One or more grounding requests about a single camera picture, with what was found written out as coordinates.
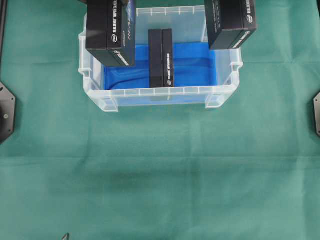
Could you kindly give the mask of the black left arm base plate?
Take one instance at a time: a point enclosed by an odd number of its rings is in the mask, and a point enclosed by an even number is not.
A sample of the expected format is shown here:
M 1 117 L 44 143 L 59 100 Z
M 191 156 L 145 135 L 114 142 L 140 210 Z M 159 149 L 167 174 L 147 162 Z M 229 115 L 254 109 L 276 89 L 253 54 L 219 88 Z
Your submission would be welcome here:
M 14 132 L 16 97 L 0 83 L 0 143 Z

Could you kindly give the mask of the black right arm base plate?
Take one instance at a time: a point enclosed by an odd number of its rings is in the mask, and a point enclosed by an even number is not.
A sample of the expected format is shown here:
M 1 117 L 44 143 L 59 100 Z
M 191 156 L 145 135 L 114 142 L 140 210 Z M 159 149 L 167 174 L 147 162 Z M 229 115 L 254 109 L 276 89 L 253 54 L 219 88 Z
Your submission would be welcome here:
M 316 134 L 320 137 L 320 92 L 313 99 Z

